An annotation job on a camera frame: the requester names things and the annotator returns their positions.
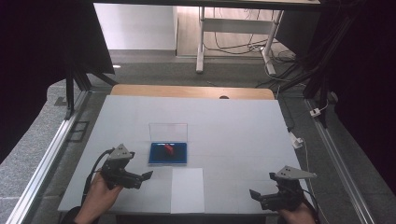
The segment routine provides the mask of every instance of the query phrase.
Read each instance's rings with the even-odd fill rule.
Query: person's left hand
[[[85,202],[75,218],[75,222],[77,224],[92,223],[113,206],[122,189],[123,186],[116,186],[110,190],[100,171],[96,173]]]

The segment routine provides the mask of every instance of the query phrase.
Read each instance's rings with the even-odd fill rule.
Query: desk leg
[[[205,8],[200,7],[200,36],[197,52],[197,67],[196,73],[202,74],[204,72],[204,21],[205,21]]]
[[[274,41],[275,38],[275,34],[276,34],[276,30],[277,30],[277,26],[279,25],[280,22],[280,17],[282,16],[283,11],[278,11],[277,16],[274,20],[274,23],[271,27],[271,31],[270,34],[268,35],[268,41],[267,44],[265,45],[265,48],[262,49],[262,57],[264,58],[265,61],[265,66],[267,67],[268,70],[268,74],[270,76],[275,75],[276,71],[274,69],[274,65],[271,61],[270,58],[270,50],[271,50],[271,45]]]

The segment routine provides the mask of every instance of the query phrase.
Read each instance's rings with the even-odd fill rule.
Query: gray carpet
[[[269,80],[264,73],[261,61],[222,63],[218,60],[207,60],[203,75],[195,74],[195,63],[189,59],[180,59],[179,62],[171,63],[162,59],[148,63],[126,63],[125,59],[119,62],[123,63],[118,63],[117,58],[113,58],[113,63],[120,64],[121,68],[116,69],[115,76],[110,75],[119,83],[254,88],[259,83]],[[286,68],[286,65],[276,67],[278,72]],[[94,86],[93,91],[84,103],[78,124],[68,135],[68,141],[63,145],[61,155],[51,169],[25,223],[56,223],[58,221],[60,214],[56,209],[78,164],[78,158],[88,141],[103,101],[110,91],[107,84],[98,78],[90,76],[90,80]],[[302,168],[307,167],[309,163],[309,170],[318,174],[318,178],[312,180],[312,186],[329,223],[361,223],[318,135],[314,121],[309,116],[302,90],[303,87],[295,87],[277,96],[288,127],[297,137],[304,139],[308,160],[305,147],[296,149],[296,155]],[[0,178],[2,179],[0,223],[6,222],[64,118],[65,105],[59,105],[58,100],[58,97],[64,97],[64,94],[64,82],[49,88],[48,103],[44,106],[39,118],[11,155],[0,165]],[[327,111],[329,131],[336,145],[341,148],[342,156],[368,203],[376,223],[396,223],[395,196],[338,121],[333,113],[333,105],[329,105]],[[326,223],[324,217],[321,220],[322,223]],[[112,215],[106,215],[101,223],[115,223],[115,218]],[[276,219],[270,217],[268,223],[276,223]]]

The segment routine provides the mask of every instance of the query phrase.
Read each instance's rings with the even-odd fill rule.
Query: aluminum rail
[[[313,110],[314,107],[308,100],[305,100],[305,104],[309,110]],[[320,137],[323,140],[323,143],[329,152],[330,158],[332,159],[332,163],[337,171],[341,182],[344,185],[346,193],[349,195],[349,198],[356,210],[356,213],[363,224],[375,224],[373,216],[367,206],[366,201],[364,201],[361,196],[361,191],[356,186],[350,172],[347,169],[346,164],[344,163],[343,158],[341,157],[337,146],[332,140],[332,136],[329,131],[325,129],[318,119],[315,120],[315,125],[318,129]]]
[[[45,178],[47,177],[47,174],[50,171],[50,167],[55,161],[56,156],[58,155],[67,134],[73,127],[73,124],[77,116],[79,115],[81,105],[85,101],[87,94],[88,93],[86,91],[82,91],[81,94],[78,96],[76,101],[75,113],[69,120],[64,120],[62,122],[60,128],[58,129],[58,132],[55,134],[52,142],[49,144],[49,147],[44,154],[43,159],[41,159],[41,162],[38,164],[35,173],[32,175],[32,178],[30,179],[25,190],[23,191],[23,194],[15,205],[14,210],[12,210],[12,213],[6,222],[7,224],[22,223],[26,218],[31,208],[31,205],[35,200],[35,196],[40,190],[40,187],[44,182]]]

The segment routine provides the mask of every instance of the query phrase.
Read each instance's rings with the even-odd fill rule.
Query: wooden panel
[[[113,87],[111,95],[192,97],[219,99],[227,96],[230,99],[274,100],[274,94],[268,89],[190,87],[190,86],[148,86],[124,85]]]

